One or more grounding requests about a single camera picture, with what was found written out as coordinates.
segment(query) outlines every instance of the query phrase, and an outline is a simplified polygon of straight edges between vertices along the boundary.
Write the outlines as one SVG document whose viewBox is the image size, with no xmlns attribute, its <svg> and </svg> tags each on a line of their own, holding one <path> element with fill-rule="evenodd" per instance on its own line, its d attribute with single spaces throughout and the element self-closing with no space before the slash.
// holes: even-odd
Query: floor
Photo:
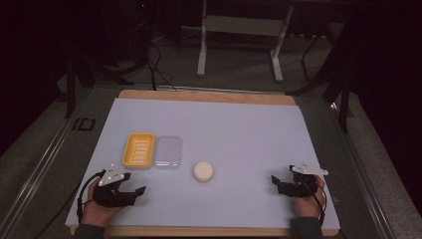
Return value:
<svg viewBox="0 0 422 239">
<path fill-rule="evenodd" d="M 303 37 L 291 36 L 283 45 L 283 54 L 280 57 L 282 71 L 285 80 L 276 83 L 272 74 L 272 66 L 269 57 L 269 50 L 275 45 L 273 38 L 243 38 L 239 41 L 239 36 L 227 34 L 210 34 L 207 56 L 206 74 L 203 78 L 196 76 L 196 66 L 199 54 L 199 32 L 197 30 L 185 30 L 183 41 L 180 45 L 172 43 L 164 36 L 156 36 L 152 41 L 154 46 L 149 49 L 149 59 L 152 65 L 156 65 L 155 79 L 162 90 L 203 90 L 207 91 L 238 91 L 238 92 L 264 92 L 269 94 L 279 94 L 307 84 L 304 71 L 300 64 L 300 58 L 308 44 L 311 42 Z M 326 39 L 320 39 L 307 57 L 310 74 L 314 74 L 321 66 L 330 44 Z M 130 62 L 121 61 L 123 66 L 128 66 Z M 128 81 L 135 82 L 133 89 L 150 89 L 151 71 L 147 67 L 136 72 L 123 76 Z M 303 95 L 300 101 L 320 102 L 320 95 L 325 86 L 317 88 Z M 106 118 L 109 110 L 110 98 L 118 94 L 119 90 L 129 87 L 120 86 L 114 82 L 97 75 L 97 83 L 92 90 L 78 88 L 78 102 L 81 107 L 76 109 L 77 117 Z M 31 192 L 32 200 L 24 205 L 22 214 L 16 218 L 17 224 L 13 226 L 13 232 L 9 238 L 34 238 L 46 228 L 39 238 L 71 238 L 69 228 L 64 225 L 69 213 L 69 203 L 67 198 L 72 198 L 72 191 L 78 184 L 78 178 L 84 175 L 87 158 L 92 154 L 96 146 L 96 138 L 101 133 L 98 128 L 93 132 L 67 131 L 63 130 L 65 125 L 69 125 L 71 119 L 64 119 L 66 104 L 53 103 L 25 133 L 9 148 L 0 160 L 0 183 L 2 193 L 0 199 L 3 207 L 0 215 L 6 215 L 13 203 L 16 202 L 20 188 L 25 185 L 26 179 L 37 167 L 42 159 L 45 159 L 46 152 L 54 157 L 51 158 L 51 168 L 46 170 L 45 179 L 36 187 L 36 191 Z M 362 110 L 358 97 L 352 95 L 350 98 L 348 115 L 349 135 L 346 137 L 355 145 L 356 153 L 361 158 L 373 161 L 365 163 L 375 163 L 376 157 L 388 158 L 385 149 L 380 143 L 375 131 L 371 127 Z M 318 128 L 315 134 L 323 136 L 323 130 Z M 51 142 L 58 138 L 58 134 L 66 133 L 66 141 L 58 142 L 59 148 L 51 148 Z M 88 144 L 81 145 L 78 140 L 87 139 Z M 335 155 L 338 152 L 322 151 L 323 155 Z M 64 163 L 66 171 L 71 171 L 64 175 L 56 164 Z M 350 180 L 350 188 L 355 184 L 355 180 L 362 177 L 362 174 L 351 174 L 347 176 Z M 347 238 L 383 238 L 370 221 L 371 215 L 367 210 L 365 197 L 350 200 L 353 193 L 360 194 L 361 187 L 355 187 L 350 191 L 342 190 L 336 199 L 340 224 Z M 50 222 L 49 220 L 59 212 L 58 217 Z M 399 222 L 392 222 L 390 227 L 397 230 Z"/>
</svg>

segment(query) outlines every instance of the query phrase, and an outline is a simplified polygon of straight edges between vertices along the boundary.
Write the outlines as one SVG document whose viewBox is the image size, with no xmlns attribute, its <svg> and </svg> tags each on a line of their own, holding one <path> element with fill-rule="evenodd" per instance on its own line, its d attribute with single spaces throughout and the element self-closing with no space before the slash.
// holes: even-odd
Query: table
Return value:
<svg viewBox="0 0 422 239">
<path fill-rule="evenodd" d="M 283 74 L 280 68 L 279 54 L 286 37 L 289 22 L 294 10 L 293 3 L 289 4 L 287 14 L 283 21 L 269 19 L 249 19 L 238 17 L 225 17 L 207 15 L 207 0 L 202 1 L 202 26 L 201 26 L 201 49 L 199 52 L 197 76 L 205 76 L 205 65 L 207 57 L 206 36 L 207 31 L 228 32 L 241 34 L 256 34 L 264 36 L 277 36 L 276 47 L 271 50 L 270 57 L 273 64 L 274 76 L 277 82 L 283 81 Z"/>
<path fill-rule="evenodd" d="M 217 93 L 173 93 L 123 91 L 120 99 L 166 100 L 186 102 L 241 103 L 245 105 L 294 106 L 295 101 L 286 96 L 217 94 Z M 336 229 L 324 229 L 324 235 L 335 235 Z M 288 229 L 279 228 L 227 228 L 227 227 L 162 227 L 162 226 L 111 226 L 109 236 L 281 236 Z"/>
</svg>

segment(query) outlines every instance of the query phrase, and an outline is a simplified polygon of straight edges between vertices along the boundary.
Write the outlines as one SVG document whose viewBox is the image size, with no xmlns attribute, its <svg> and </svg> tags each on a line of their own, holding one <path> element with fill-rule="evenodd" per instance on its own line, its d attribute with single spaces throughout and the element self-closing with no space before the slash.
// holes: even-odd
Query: clear plastic tray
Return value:
<svg viewBox="0 0 422 239">
<path fill-rule="evenodd" d="M 182 159 L 182 139 L 178 136 L 161 136 L 156 141 L 153 167 L 158 170 L 175 170 Z"/>
</svg>

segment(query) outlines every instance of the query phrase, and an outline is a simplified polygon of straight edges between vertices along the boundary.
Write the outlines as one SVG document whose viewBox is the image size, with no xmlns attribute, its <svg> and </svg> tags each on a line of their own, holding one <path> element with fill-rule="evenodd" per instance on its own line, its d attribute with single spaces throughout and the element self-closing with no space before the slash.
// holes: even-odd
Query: gray carpet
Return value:
<svg viewBox="0 0 422 239">
<path fill-rule="evenodd" d="M 265 38 L 253 44 L 227 44 L 227 36 L 211 35 L 208 46 L 206 75 L 196 77 L 196 65 L 199 53 L 198 38 L 193 36 L 183 41 L 181 46 L 167 44 L 165 39 L 155 46 L 161 56 L 158 70 L 171 85 L 183 89 L 219 89 L 251 92 L 282 93 L 304 86 L 307 81 L 300 65 L 301 53 L 310 43 L 303 38 L 290 37 L 286 40 L 280 57 L 285 81 L 276 83 L 272 74 L 269 59 L 269 49 L 274 45 L 274 39 Z M 314 74 L 329 51 L 329 43 L 321 39 L 310 52 L 307 63 L 311 74 Z M 158 52 L 151 48 L 150 59 L 155 62 Z M 22 218 L 19 220 L 11 238 L 32 238 L 49 220 L 60 210 L 66 200 L 72 195 L 73 189 L 83 177 L 91 155 L 101 134 L 106 116 L 113 98 L 118 96 L 122 89 L 150 88 L 150 71 L 143 69 L 134 74 L 125 76 L 136 82 L 133 87 L 120 86 L 98 76 L 98 83 L 90 90 L 79 89 L 80 92 L 89 91 L 88 98 L 83 101 L 81 108 L 76 111 L 75 117 L 95 119 L 96 126 L 92 131 L 69 130 L 66 139 L 61 143 L 55 160 L 47 171 L 44 180 L 28 205 Z M 156 73 L 158 82 L 164 79 Z M 402 185 L 397 180 L 395 171 L 389 161 L 385 149 L 379 141 L 370 122 L 362 111 L 358 98 L 352 95 L 348 119 L 350 133 L 344 135 L 335 121 L 335 111 L 331 110 L 320 94 L 324 86 L 296 98 L 306 119 L 316 155 L 322 167 L 330 172 L 326 178 L 331 195 L 335 198 L 335 209 L 339 222 L 347 238 L 382 238 L 373 216 L 368 209 L 368 198 L 359 184 L 362 176 L 355 171 L 353 153 L 350 145 L 354 145 L 359 158 L 366 168 L 384 165 L 384 170 L 371 173 L 367 169 L 363 175 L 369 175 L 371 188 L 376 188 L 378 198 L 383 203 L 383 210 L 392 227 L 396 238 L 421 238 L 421 219 L 414 211 L 407 197 L 400 197 L 404 193 Z M 50 141 L 55 133 L 64 124 L 72 125 L 74 119 L 63 119 L 66 106 L 64 103 L 53 103 L 28 128 L 28 130 L 9 148 L 0 160 L 0 185 L 2 192 L 0 200 L 3 207 L 0 209 L 3 218 L 13 204 L 19 189 L 32 170 L 37 165 L 43 153 L 48 150 Z M 393 189 L 385 191 L 388 181 Z M 400 198 L 400 206 L 391 208 L 394 198 Z M 60 213 L 41 238 L 71 238 L 70 230 L 64 225 L 69 213 L 69 206 Z"/>
</svg>

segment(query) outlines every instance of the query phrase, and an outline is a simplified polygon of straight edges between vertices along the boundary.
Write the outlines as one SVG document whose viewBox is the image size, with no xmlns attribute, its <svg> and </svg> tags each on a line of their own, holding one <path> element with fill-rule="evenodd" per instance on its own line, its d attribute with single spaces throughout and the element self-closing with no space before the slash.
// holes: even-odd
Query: white round object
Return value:
<svg viewBox="0 0 422 239">
<path fill-rule="evenodd" d="M 198 162 L 193 168 L 193 175 L 199 182 L 208 182 L 214 175 L 214 167 L 207 161 Z"/>
</svg>

